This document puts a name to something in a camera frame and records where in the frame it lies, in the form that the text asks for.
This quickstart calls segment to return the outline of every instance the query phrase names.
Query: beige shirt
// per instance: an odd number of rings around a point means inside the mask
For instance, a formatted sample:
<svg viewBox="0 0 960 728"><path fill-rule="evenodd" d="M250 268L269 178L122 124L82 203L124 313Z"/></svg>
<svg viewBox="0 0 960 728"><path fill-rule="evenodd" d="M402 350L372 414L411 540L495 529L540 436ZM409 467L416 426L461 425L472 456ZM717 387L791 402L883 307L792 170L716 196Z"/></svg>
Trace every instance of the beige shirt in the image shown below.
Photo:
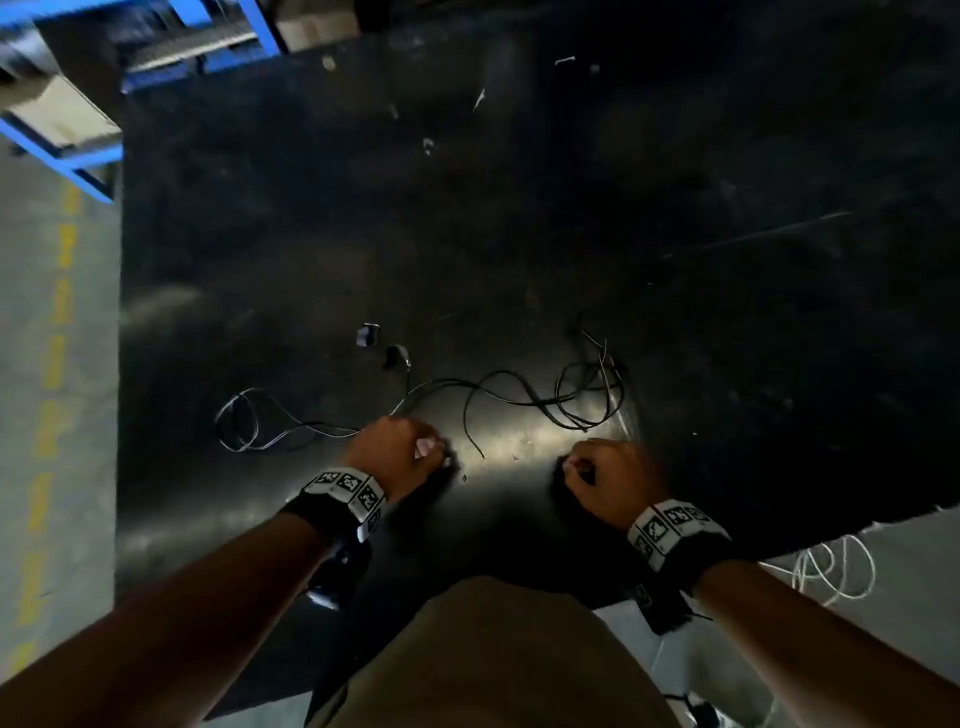
<svg viewBox="0 0 960 728"><path fill-rule="evenodd" d="M677 728L650 677L567 595L489 577L428 601L309 728Z"/></svg>

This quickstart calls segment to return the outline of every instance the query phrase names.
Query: hand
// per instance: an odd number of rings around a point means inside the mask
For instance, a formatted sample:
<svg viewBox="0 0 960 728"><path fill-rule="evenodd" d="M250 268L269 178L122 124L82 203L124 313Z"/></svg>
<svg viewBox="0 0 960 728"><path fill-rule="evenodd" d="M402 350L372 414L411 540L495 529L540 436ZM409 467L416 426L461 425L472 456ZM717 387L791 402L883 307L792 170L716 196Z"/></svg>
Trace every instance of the hand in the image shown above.
<svg viewBox="0 0 960 728"><path fill-rule="evenodd" d="M595 485L580 476L589 466ZM670 498L653 458L633 443L597 438L579 442L564 461L564 476L584 508L624 531L649 506Z"/></svg>
<svg viewBox="0 0 960 728"><path fill-rule="evenodd" d="M350 441L344 465L372 475L387 500L413 493L446 457L437 430L419 420L381 417Z"/></svg>

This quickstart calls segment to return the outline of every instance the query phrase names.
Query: table top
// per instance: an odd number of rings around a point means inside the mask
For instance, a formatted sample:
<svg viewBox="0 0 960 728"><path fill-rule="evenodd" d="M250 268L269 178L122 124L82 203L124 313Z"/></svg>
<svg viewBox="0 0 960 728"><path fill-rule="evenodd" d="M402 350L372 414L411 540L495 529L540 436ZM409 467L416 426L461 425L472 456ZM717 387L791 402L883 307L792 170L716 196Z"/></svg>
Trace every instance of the table top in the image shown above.
<svg viewBox="0 0 960 728"><path fill-rule="evenodd" d="M231 394L393 408L366 322L415 383L512 369L549 394L586 315L630 392L590 435L652 448L750 556L957 500L955 17L668 5L441 16L131 97L118 597L343 446L227 452ZM466 395L412 410L456 471L377 532L351 609L298 601L219 711L342 680L467 573L616 598L551 487L583 435L474 398L481 457Z"/></svg>

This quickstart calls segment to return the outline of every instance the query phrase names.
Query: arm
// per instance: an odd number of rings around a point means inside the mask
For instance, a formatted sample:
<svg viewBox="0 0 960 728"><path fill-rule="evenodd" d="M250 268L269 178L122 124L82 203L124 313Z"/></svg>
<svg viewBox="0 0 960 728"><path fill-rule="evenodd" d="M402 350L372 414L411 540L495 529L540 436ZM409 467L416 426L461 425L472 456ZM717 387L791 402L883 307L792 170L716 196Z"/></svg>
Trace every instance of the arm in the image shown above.
<svg viewBox="0 0 960 728"><path fill-rule="evenodd" d="M427 453L415 459L418 445ZM440 467L444 445L429 425L383 418L351 441L344 462L373 475L394 501ZM199 722L304 589L334 536L292 514L273 516L0 686L4 724Z"/></svg>
<svg viewBox="0 0 960 728"><path fill-rule="evenodd" d="M595 485L579 475L586 464ZM669 498L653 460L631 443L578 443L564 474L590 513L624 531ZM693 594L805 728L960 725L960 688L756 564L720 562Z"/></svg>

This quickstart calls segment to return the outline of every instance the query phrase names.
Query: gray floor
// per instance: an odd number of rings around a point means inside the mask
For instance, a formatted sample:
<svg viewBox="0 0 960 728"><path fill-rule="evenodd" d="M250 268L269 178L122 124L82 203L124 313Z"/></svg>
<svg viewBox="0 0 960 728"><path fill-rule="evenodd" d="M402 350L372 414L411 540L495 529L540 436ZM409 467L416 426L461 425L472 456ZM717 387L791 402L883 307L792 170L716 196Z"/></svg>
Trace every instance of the gray floor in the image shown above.
<svg viewBox="0 0 960 728"><path fill-rule="evenodd" d="M119 206L72 194L32 158L0 154L4 676L112 603L119 271ZM876 558L876 588L835 609L960 682L960 514L863 538ZM854 588L868 575L857 557ZM692 688L748 726L767 714L769 692L712 624L696 620L661 642L633 605L601 616L666 691ZM214 724L300 726L306 702L300 696ZM776 713L770 724L791 722Z"/></svg>

